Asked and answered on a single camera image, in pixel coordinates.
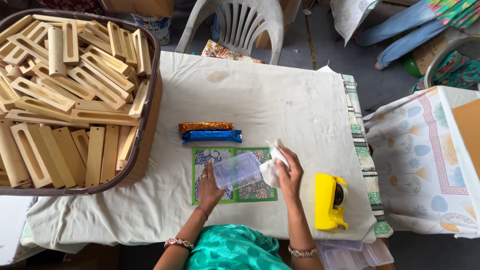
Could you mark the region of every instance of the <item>blue foil wrapper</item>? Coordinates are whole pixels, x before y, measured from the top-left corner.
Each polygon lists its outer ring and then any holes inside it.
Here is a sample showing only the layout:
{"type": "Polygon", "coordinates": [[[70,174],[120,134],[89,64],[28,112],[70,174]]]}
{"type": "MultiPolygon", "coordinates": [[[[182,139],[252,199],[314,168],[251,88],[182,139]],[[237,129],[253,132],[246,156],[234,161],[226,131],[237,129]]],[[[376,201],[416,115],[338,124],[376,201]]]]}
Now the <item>blue foil wrapper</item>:
{"type": "Polygon", "coordinates": [[[241,130],[232,131],[187,131],[182,134],[183,143],[196,141],[232,141],[241,143],[241,130]]]}

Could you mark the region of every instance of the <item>yellow tape dispenser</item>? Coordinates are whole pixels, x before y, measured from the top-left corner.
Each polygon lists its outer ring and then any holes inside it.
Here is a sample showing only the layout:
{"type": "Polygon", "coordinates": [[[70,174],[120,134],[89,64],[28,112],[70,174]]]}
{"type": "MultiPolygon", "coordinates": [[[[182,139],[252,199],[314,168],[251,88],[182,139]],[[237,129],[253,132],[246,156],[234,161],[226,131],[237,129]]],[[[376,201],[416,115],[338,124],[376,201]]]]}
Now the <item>yellow tape dispenser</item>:
{"type": "Polygon", "coordinates": [[[340,177],[318,173],[315,177],[315,228],[341,232],[348,229],[343,209],[348,197],[347,183],[340,177]]]}

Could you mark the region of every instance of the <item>hand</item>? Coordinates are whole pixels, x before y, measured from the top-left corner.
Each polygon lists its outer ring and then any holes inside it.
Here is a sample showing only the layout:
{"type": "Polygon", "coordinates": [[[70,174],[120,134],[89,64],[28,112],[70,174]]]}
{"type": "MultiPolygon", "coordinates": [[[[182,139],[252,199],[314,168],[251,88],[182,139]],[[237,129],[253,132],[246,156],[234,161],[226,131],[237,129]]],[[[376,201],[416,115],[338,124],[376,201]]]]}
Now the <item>hand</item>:
{"type": "Polygon", "coordinates": [[[280,152],[290,164],[290,171],[283,161],[275,160],[280,173],[280,188],[287,204],[300,200],[300,182],[303,176],[303,169],[297,155],[285,147],[279,148],[280,152]]]}
{"type": "Polygon", "coordinates": [[[213,176],[212,161],[209,160],[200,176],[198,206],[210,215],[224,193],[225,189],[222,190],[216,186],[215,177],[213,176]]]}

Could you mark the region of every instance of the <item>woman's left hand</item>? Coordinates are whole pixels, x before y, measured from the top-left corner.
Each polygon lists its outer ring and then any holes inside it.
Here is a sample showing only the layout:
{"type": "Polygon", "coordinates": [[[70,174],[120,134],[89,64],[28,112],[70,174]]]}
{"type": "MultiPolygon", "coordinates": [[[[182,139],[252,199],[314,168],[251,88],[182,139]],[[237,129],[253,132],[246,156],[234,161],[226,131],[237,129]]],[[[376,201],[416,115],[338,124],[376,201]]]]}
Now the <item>woman's left hand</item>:
{"type": "Polygon", "coordinates": [[[198,187],[198,206],[205,210],[209,215],[213,208],[218,204],[225,189],[219,189],[215,183],[213,175],[212,161],[205,165],[204,171],[200,176],[200,184],[198,187]]]}

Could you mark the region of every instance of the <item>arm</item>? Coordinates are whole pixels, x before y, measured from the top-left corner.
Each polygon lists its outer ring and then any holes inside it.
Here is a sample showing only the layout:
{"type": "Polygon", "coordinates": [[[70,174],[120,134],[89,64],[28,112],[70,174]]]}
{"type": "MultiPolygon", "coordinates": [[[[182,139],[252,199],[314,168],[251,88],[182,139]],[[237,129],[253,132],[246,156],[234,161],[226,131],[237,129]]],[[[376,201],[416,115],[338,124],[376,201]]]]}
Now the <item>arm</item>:
{"type": "MultiPolygon", "coordinates": [[[[207,165],[205,165],[205,169],[200,178],[198,190],[199,207],[210,215],[224,193],[225,190],[218,189],[215,184],[212,162],[209,161],[207,165]]],[[[192,215],[187,220],[187,223],[182,227],[176,238],[195,243],[206,220],[207,217],[203,212],[193,211],[192,215]]],[[[154,270],[183,269],[189,256],[190,250],[181,246],[170,245],[165,250],[160,260],[156,263],[154,270]]]]}
{"type": "MultiPolygon", "coordinates": [[[[316,247],[312,234],[308,227],[307,218],[300,201],[300,183],[303,176],[303,169],[300,166],[297,155],[287,148],[280,148],[290,164],[290,171],[286,165],[276,160],[280,172],[280,188],[282,189],[288,211],[288,234],[290,246],[295,250],[311,250],[316,247]]],[[[311,258],[293,258],[296,270],[324,269],[318,256],[311,258]]]]}

